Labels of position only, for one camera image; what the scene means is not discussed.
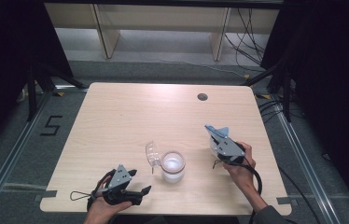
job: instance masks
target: person's right hand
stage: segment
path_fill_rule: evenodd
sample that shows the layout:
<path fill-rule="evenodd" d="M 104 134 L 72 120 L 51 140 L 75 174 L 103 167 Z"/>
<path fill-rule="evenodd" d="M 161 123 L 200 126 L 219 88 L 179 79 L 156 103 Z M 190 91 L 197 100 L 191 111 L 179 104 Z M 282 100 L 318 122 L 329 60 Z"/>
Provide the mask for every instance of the person's right hand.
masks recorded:
<path fill-rule="evenodd" d="M 252 147 L 244 142 L 237 142 L 244 147 L 244 161 L 242 165 L 250 165 L 256 167 L 256 162 L 252 157 Z M 244 193 L 245 190 L 254 188 L 253 174 L 242 166 L 232 166 L 227 163 L 223 163 L 223 167 L 230 173 L 232 181 L 238 186 L 238 188 Z"/>

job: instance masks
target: background table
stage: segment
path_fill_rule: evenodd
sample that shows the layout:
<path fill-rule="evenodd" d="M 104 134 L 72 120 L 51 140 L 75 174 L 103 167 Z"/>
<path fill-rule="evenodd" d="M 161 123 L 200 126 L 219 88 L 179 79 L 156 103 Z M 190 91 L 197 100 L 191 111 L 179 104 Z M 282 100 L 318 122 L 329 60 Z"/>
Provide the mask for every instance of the background table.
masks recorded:
<path fill-rule="evenodd" d="M 205 93 L 206 101 L 198 99 Z M 71 201 L 74 190 L 91 192 L 97 181 L 121 163 L 137 169 L 128 190 L 152 186 L 140 206 L 123 214 L 224 215 L 250 214 L 252 209 L 209 149 L 205 124 L 230 127 L 230 137 L 253 146 L 262 196 L 282 215 L 291 212 L 268 136 L 253 92 L 248 87 L 93 83 L 78 112 L 47 190 L 56 197 L 40 204 L 46 212 L 85 212 L 87 200 Z M 145 153 L 154 140 L 162 155 L 178 150 L 186 158 L 186 174 L 167 184 L 161 169 L 151 173 Z"/>

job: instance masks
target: table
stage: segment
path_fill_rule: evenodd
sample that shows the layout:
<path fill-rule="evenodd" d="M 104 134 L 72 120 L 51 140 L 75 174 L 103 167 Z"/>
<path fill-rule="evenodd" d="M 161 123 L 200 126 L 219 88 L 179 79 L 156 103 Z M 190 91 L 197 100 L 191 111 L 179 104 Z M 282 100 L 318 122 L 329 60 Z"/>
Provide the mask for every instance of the table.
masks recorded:
<path fill-rule="evenodd" d="M 200 93 L 207 100 L 199 100 Z M 206 123 L 228 126 L 231 138 L 253 146 L 262 196 L 280 214 L 288 215 L 290 204 L 277 202 L 287 195 L 251 89 L 175 84 L 91 84 L 47 187 L 57 190 L 56 197 L 43 198 L 40 208 L 86 212 L 87 200 L 71 201 L 70 193 L 90 193 L 106 172 L 121 163 L 137 170 L 127 190 L 152 186 L 141 205 L 122 214 L 250 214 L 251 206 L 227 171 L 221 165 L 212 169 L 215 157 Z M 184 155 L 186 174 L 180 182 L 164 182 L 157 168 L 151 173 L 145 152 L 151 140 L 159 144 L 160 155 L 172 149 Z"/>

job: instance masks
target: black sleeve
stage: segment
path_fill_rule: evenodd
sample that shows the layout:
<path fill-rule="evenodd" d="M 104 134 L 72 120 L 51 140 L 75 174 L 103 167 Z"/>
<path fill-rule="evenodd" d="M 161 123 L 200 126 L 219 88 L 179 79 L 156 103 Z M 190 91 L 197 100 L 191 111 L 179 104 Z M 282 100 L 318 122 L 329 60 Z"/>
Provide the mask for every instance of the black sleeve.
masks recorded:
<path fill-rule="evenodd" d="M 270 205 L 259 211 L 254 217 L 256 224 L 287 224 L 286 220 Z"/>

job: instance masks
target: floor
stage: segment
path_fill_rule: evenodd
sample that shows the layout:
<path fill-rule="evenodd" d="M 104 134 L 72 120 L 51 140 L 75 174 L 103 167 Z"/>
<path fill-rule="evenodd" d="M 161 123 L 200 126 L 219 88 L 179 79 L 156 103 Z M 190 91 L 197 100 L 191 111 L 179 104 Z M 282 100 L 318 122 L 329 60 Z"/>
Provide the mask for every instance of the floor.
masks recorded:
<path fill-rule="evenodd" d="M 103 67 L 108 63 L 134 63 L 134 69 L 137 69 L 140 63 L 169 63 L 177 67 L 195 66 L 195 68 L 203 67 L 203 69 L 214 71 L 217 70 L 217 65 L 235 65 L 242 66 L 243 72 L 238 74 L 240 77 L 247 76 L 245 71 L 263 70 L 258 67 L 257 63 L 237 53 L 228 40 L 224 43 L 220 61 L 215 62 L 211 54 L 209 34 L 205 33 L 121 31 L 115 53 L 108 60 L 104 57 L 95 30 L 57 29 L 57 34 L 62 42 L 66 57 L 72 65 L 97 63 L 95 69 L 98 71 L 101 69 L 100 66 Z M 228 37 L 237 46 L 240 43 L 239 37 L 242 37 L 242 35 L 238 37 L 237 34 L 228 34 Z M 266 46 L 268 38 L 268 35 L 254 35 L 255 42 L 263 48 Z M 248 36 L 245 42 L 249 46 L 253 45 Z M 242 49 L 258 61 L 258 54 L 255 49 L 246 46 L 243 46 Z M 237 73 L 234 71 L 218 72 Z M 60 108 L 66 108 L 67 106 L 80 107 L 84 96 L 85 92 L 71 92 L 65 96 L 69 99 L 67 102 L 53 97 L 54 100 L 47 102 L 51 110 L 43 112 L 43 118 L 32 125 L 44 129 L 44 117 L 64 113 Z M 45 94 L 40 95 L 40 102 L 44 102 L 47 97 Z M 261 97 L 257 101 L 262 105 L 269 100 Z M 49 174 L 52 172 L 49 170 L 41 173 L 39 169 L 47 167 L 53 169 L 55 160 L 57 160 L 55 158 L 60 156 L 61 151 L 60 149 L 49 148 L 50 144 L 45 140 L 38 140 L 41 141 L 40 146 L 38 146 L 39 151 L 27 149 L 20 152 L 20 155 L 12 154 L 16 146 L 24 147 L 22 143 L 17 142 L 17 138 L 23 134 L 27 135 L 27 133 L 24 133 L 24 125 L 22 125 L 25 123 L 24 118 L 27 117 L 27 109 L 25 108 L 27 108 L 27 104 L 20 102 L 20 108 L 14 112 L 13 119 L 5 125 L 6 127 L 15 128 L 4 128 L 1 133 L 4 137 L 0 138 L 0 148 L 3 148 L 0 150 L 0 174 L 7 175 L 7 177 L 3 178 L 4 184 L 0 189 L 0 222 L 24 223 L 31 220 L 34 223 L 37 221 L 41 223 L 79 222 L 84 214 L 41 214 L 32 208 L 33 206 L 38 207 L 39 197 L 41 197 L 46 182 L 49 180 Z M 336 172 L 335 167 L 329 160 L 321 156 L 324 149 L 319 145 L 307 120 L 302 117 L 301 108 L 296 103 L 292 103 L 291 108 L 293 120 L 290 124 L 286 123 L 282 114 L 277 113 L 281 110 L 280 105 L 272 105 L 264 113 L 261 112 L 263 120 L 266 121 L 267 133 L 278 165 L 284 167 L 287 173 L 298 183 L 296 187 L 289 178 L 282 175 L 293 205 L 293 213 L 289 218 L 297 220 L 297 223 L 349 223 L 349 192 L 346 186 Z M 65 113 L 73 113 L 69 117 L 74 118 L 77 111 Z M 70 130 L 73 122 L 72 119 L 64 121 L 63 129 Z M 40 133 L 31 133 L 28 138 L 40 139 L 39 135 Z M 65 139 L 66 135 L 58 137 L 55 140 L 58 141 L 56 144 L 64 144 Z M 25 147 L 37 147 L 33 145 L 34 141 L 26 141 Z M 49 150 L 50 153 L 42 153 L 41 150 Z M 7 155 L 14 155 L 12 159 L 16 162 L 16 165 L 7 170 L 8 174 L 3 174 L 1 169 L 2 165 L 8 162 Z M 326 199 L 328 199 L 328 204 L 322 204 L 321 202 Z M 317 213 L 320 222 L 315 221 L 311 214 L 311 208 L 307 204 L 308 201 L 312 204 L 312 208 Z M 247 222 L 247 217 L 239 217 L 239 219 L 241 223 Z"/>

